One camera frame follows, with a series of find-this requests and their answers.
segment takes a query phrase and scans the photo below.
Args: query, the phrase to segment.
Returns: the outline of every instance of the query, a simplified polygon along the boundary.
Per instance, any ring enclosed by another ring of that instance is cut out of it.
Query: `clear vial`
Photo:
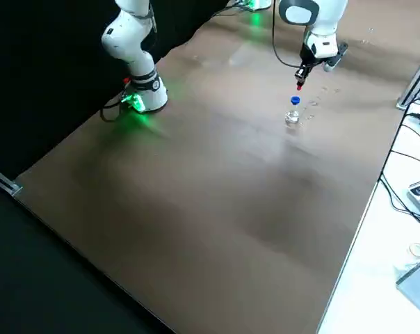
[[[297,124],[300,121],[300,113],[298,112],[298,105],[300,104],[300,98],[293,96],[291,98],[292,108],[286,113],[286,123],[289,125]]]
[[[418,263],[420,263],[420,243],[413,242],[399,254],[396,254],[394,263],[396,279],[401,278]]]

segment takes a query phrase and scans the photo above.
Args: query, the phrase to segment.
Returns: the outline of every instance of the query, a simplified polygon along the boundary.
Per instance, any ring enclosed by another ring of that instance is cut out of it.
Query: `white desk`
[[[420,106],[411,112],[420,113]],[[420,133],[418,120],[403,124]],[[420,138],[401,127],[393,149],[420,159]],[[420,162],[391,153],[384,173],[408,208],[419,212],[406,191],[420,181]],[[401,207],[395,197],[394,203]],[[318,334],[420,333],[420,311],[397,290],[394,271],[397,256],[413,242],[420,242],[420,224],[394,210],[377,183]]]

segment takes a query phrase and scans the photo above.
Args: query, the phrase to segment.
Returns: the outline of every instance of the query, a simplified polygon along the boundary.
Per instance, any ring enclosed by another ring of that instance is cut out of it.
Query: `cable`
[[[212,15],[212,17],[215,17],[215,16],[235,16],[235,15],[237,15],[239,13],[233,13],[233,14],[221,14],[221,13],[222,12],[225,12],[227,10],[234,9],[234,8],[239,8],[241,10],[247,10],[248,4],[249,4],[249,1],[239,0],[239,1],[235,2],[233,5],[226,6],[223,9],[217,11],[216,13],[214,13]]]
[[[113,119],[110,119],[110,118],[106,118],[105,117],[105,112],[104,112],[104,109],[112,109],[112,108],[114,108],[114,107],[116,107],[116,106],[119,106],[120,104],[121,104],[121,100],[122,100],[122,95],[123,95],[123,93],[124,93],[124,90],[120,93],[120,97],[119,97],[119,100],[117,101],[117,102],[115,102],[115,103],[112,103],[112,104],[109,104],[108,106],[103,106],[100,110],[99,110],[99,116],[100,116],[100,119],[101,120],[103,120],[105,123],[113,123],[113,122],[115,122],[118,118],[119,118],[119,116],[121,115],[121,110],[120,110],[120,108],[119,108],[119,115],[116,117],[116,118],[113,118]]]
[[[397,198],[397,201],[400,203],[400,204],[402,204],[402,206],[405,208],[405,211],[407,212],[407,213],[409,213],[416,221],[417,221],[417,223],[419,223],[420,224],[420,214],[417,214],[417,213],[415,213],[415,212],[412,212],[411,210],[409,210],[408,209],[408,207],[406,206],[406,204],[401,200],[401,198],[400,197],[398,197],[398,195],[397,195],[397,193],[392,189],[392,187],[391,187],[391,185],[389,184],[389,182],[388,182],[388,180],[387,180],[387,178],[385,177],[385,174],[384,173],[382,173],[382,177],[383,177],[383,180],[386,182],[386,185],[388,186],[388,188],[391,190],[391,192],[396,196],[396,198]]]
[[[111,109],[114,108],[115,106],[118,106],[120,104],[120,100],[117,101],[116,103],[110,104],[109,106],[104,106],[104,109]]]
[[[404,157],[411,158],[413,160],[417,160],[418,162],[420,162],[420,159],[418,159],[416,157],[413,157],[413,156],[411,156],[409,154],[405,154],[405,153],[402,153],[402,152],[399,152],[399,151],[395,151],[395,150],[391,150],[390,152],[393,152],[393,153],[396,153],[396,154],[399,154],[399,155],[403,155]]]
[[[397,207],[394,204],[394,199],[392,197],[392,192],[391,190],[389,190],[389,185],[387,184],[387,179],[383,180],[382,178],[379,179],[379,181],[382,183],[382,185],[384,186],[384,188],[386,189],[388,195],[389,195],[389,200],[391,201],[391,206],[393,207],[394,210],[396,210],[397,212],[400,212],[402,214],[409,214],[409,215],[415,215],[417,218],[420,219],[420,214],[415,213],[415,212],[409,212],[407,210],[401,209],[400,207]]]
[[[277,6],[277,0],[273,0],[273,9],[272,9],[272,47],[273,47],[273,52],[275,53],[275,56],[277,57],[277,59],[280,61],[281,64],[286,65],[288,67],[292,67],[292,68],[300,68],[301,67],[300,65],[292,65],[292,64],[286,63],[278,55],[277,47],[275,45],[275,16],[276,16],[275,10],[276,10],[276,6]],[[311,67],[315,67],[317,65],[319,65],[319,63],[312,64],[312,65],[305,65],[305,66],[303,66],[303,68],[311,68]]]
[[[411,130],[412,132],[414,132],[420,138],[420,133],[417,132],[416,130],[414,130],[413,128],[408,127],[407,125],[404,125],[404,124],[402,124],[401,126],[406,127],[407,129]]]

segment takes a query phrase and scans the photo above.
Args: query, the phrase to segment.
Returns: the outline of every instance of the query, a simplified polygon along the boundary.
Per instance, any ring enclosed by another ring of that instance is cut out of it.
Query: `blue bottle cap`
[[[293,104],[294,106],[296,106],[297,104],[299,104],[299,103],[300,103],[300,97],[298,97],[298,96],[293,96],[293,97],[291,98],[291,102],[292,102],[292,104]]]

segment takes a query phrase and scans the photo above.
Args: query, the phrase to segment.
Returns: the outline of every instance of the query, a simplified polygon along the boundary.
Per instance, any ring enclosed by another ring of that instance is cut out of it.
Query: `black wire bundle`
[[[120,105],[120,100],[122,99],[122,95],[123,95],[123,92],[122,92],[122,94],[121,94],[121,96],[119,97],[119,100],[117,101],[117,102],[115,102],[115,103],[112,103],[112,104],[109,104],[108,106],[103,106],[100,110],[99,110],[99,116],[100,116],[100,119],[101,120],[103,120],[105,123],[112,123],[112,122],[115,122],[117,119],[118,119],[118,117],[117,118],[113,118],[113,119],[110,119],[110,118],[107,118],[106,116],[105,116],[105,111],[104,111],[104,109],[112,109],[112,108],[114,108],[114,107],[116,107],[116,106],[119,106]]]
[[[401,127],[405,127],[405,128],[407,128],[407,129],[409,129],[410,131],[412,131],[412,132],[414,132],[419,138],[420,138],[420,133],[419,132],[417,132],[416,130],[414,130],[413,128],[411,128],[411,127],[409,127],[409,126],[407,126],[407,125],[404,125],[404,124],[402,124],[401,125]],[[410,158],[410,159],[413,159],[413,160],[415,160],[415,161],[418,161],[418,162],[420,162],[420,159],[418,159],[418,158],[416,158],[416,157],[413,157],[413,156],[411,156],[411,155],[408,155],[408,154],[405,154],[405,153],[402,153],[402,152],[399,152],[399,151],[395,151],[395,150],[393,150],[393,149],[391,149],[390,150],[390,152],[392,152],[392,153],[396,153],[396,154],[399,154],[399,155],[402,155],[402,156],[404,156],[404,157],[407,157],[407,158]],[[391,206],[397,211],[397,212],[401,212],[401,213],[403,213],[403,214],[409,214],[410,216],[412,216],[418,223],[420,223],[420,214],[418,214],[418,213],[416,213],[416,212],[413,212],[413,211],[411,211],[411,210],[409,210],[408,209],[408,207],[406,206],[406,204],[402,201],[402,199],[397,195],[397,193],[395,192],[395,190],[391,187],[391,184],[388,182],[388,179],[386,178],[386,176],[385,176],[385,174],[383,173],[383,172],[381,172],[381,174],[380,174],[380,179],[379,179],[379,181],[382,183],[382,185],[384,186],[384,188],[386,189],[386,191],[387,191],[387,193],[388,193],[388,195],[389,195],[389,199],[390,199],[390,201],[391,201]],[[397,207],[396,206],[396,204],[394,203],[394,198],[393,198],[393,196],[392,195],[394,195],[395,197],[396,197],[396,199],[397,199],[397,201],[402,205],[402,207],[403,208],[400,208],[400,207]]]
[[[278,61],[281,64],[286,65],[287,67],[300,68],[299,65],[292,65],[292,64],[289,64],[289,63],[283,61],[281,59],[280,55],[278,55],[277,47],[275,45],[275,16],[276,16],[275,10],[276,10],[276,7],[277,7],[277,0],[273,0],[273,9],[272,9],[272,48],[273,48],[273,52],[275,53],[275,56],[277,57]],[[308,65],[308,66],[305,66],[305,67],[310,68],[310,67],[315,67],[317,65],[318,64],[313,64],[313,65]]]
[[[239,13],[242,13],[244,10],[248,9],[249,3],[250,3],[250,0],[238,0],[233,5],[226,6],[225,8],[223,8],[223,9],[219,10],[218,12],[214,13],[212,17],[238,15]],[[228,10],[235,9],[235,8],[241,9],[241,11],[238,11],[238,12],[232,13],[232,14],[221,14],[223,12],[226,12]]]

